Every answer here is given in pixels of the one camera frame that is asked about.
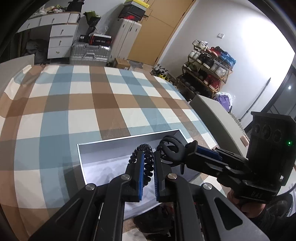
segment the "white desk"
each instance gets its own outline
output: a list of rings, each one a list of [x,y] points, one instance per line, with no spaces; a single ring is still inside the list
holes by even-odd
[[[79,12],[61,12],[31,18],[25,21],[17,32],[52,25],[47,58],[69,57],[78,28],[77,20],[79,15]]]

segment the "black sleeve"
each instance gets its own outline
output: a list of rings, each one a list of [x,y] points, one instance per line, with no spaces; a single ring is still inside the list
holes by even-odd
[[[296,240],[296,213],[290,217],[275,217],[266,209],[250,220],[260,228],[270,241],[294,241]]]

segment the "human hand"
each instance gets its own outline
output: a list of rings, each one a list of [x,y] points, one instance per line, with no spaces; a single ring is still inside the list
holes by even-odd
[[[240,200],[234,197],[234,191],[232,189],[227,194],[227,199],[231,201],[248,218],[257,217],[265,208],[265,204],[258,203],[258,202],[247,202],[242,206],[240,206],[239,205]]]

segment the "checkered tablecloth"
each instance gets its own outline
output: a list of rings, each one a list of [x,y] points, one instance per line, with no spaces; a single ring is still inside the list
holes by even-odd
[[[1,95],[0,129],[0,203],[19,240],[83,187],[78,143],[180,129],[217,145],[170,83],[104,67],[27,66]]]

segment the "person's arm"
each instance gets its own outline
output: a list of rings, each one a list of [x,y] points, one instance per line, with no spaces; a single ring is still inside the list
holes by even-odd
[[[250,220],[260,228],[271,241],[296,240],[296,213],[291,217],[275,217],[265,209],[265,204],[250,202],[238,205],[239,200],[234,197],[231,190],[227,198],[241,210]]]

